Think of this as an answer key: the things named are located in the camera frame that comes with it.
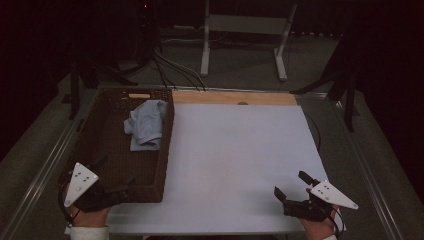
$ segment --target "crumpled cloth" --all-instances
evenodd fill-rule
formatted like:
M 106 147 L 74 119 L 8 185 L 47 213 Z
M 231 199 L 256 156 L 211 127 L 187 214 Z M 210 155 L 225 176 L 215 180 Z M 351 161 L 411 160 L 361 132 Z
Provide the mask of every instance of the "crumpled cloth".
M 130 151 L 159 150 L 168 103 L 147 100 L 130 112 L 124 132 L 132 134 Z

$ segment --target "gray carpet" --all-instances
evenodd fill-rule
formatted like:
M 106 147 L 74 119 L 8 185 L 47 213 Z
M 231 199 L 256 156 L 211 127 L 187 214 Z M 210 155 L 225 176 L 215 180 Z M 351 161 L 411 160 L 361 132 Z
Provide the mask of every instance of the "gray carpet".
M 238 89 L 286 92 L 319 79 L 337 40 L 323 37 L 290 38 L 283 57 L 288 81 L 278 80 L 272 49 L 273 42 L 249 47 L 213 49 L 209 76 L 204 83 L 213 89 Z M 162 56 L 200 71 L 201 42 L 170 41 L 163 44 Z M 162 85 L 157 66 L 151 62 L 129 79 L 140 87 Z M 164 67 L 166 75 L 179 89 L 193 85 L 182 75 Z M 106 77 L 103 86 L 117 85 Z M 201 85 L 193 78 L 197 87 Z M 323 165 L 331 182 L 355 199 L 360 209 L 342 209 L 348 230 L 342 239 L 419 239 L 424 234 L 424 209 L 384 134 L 373 119 L 362 95 L 356 94 L 355 132 L 346 130 L 342 111 L 325 98 L 331 84 L 310 94 L 297 96 L 307 115 L 310 130 L 319 145 Z M 82 115 L 89 109 L 92 90 L 81 87 Z M 0 224 L 4 239 L 66 239 L 65 222 L 56 201 L 56 180 L 72 150 L 76 134 L 69 121 L 70 106 L 61 100 L 69 93 L 69 78 L 60 83 L 59 95 L 46 107 L 0 165 Z M 62 140 L 67 145 L 56 145 Z M 43 168 L 54 162 L 50 174 Z M 34 191 L 44 178 L 40 191 Z M 305 239 L 303 233 L 278 236 L 281 239 Z M 266 236 L 233 236 L 233 239 L 265 239 Z M 111 239 L 141 239 L 112 235 Z

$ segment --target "brown tray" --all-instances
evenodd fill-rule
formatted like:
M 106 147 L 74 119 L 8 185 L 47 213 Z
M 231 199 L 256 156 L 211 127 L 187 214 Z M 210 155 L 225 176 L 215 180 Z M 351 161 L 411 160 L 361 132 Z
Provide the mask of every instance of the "brown tray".
M 127 191 L 128 202 L 161 202 L 168 164 L 169 143 L 174 122 L 171 90 L 121 89 L 99 90 L 59 182 L 63 182 L 75 163 L 85 166 L 107 156 L 106 163 L 94 172 L 102 187 L 119 187 L 135 177 Z M 159 151 L 130 151 L 131 135 L 124 133 L 129 112 L 148 99 L 168 102 Z

